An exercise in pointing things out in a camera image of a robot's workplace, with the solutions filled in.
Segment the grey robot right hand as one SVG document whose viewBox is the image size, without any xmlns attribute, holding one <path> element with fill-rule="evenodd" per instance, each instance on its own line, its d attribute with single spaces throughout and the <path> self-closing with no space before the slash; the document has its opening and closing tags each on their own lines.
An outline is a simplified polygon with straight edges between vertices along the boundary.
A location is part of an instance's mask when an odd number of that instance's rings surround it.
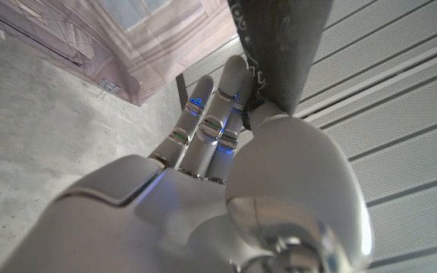
<svg viewBox="0 0 437 273">
<path fill-rule="evenodd" d="M 240 146 L 253 78 L 230 57 L 203 76 L 173 131 L 58 195 L 3 272 L 362 272 L 366 202 L 346 155 L 272 103 Z"/>
</svg>

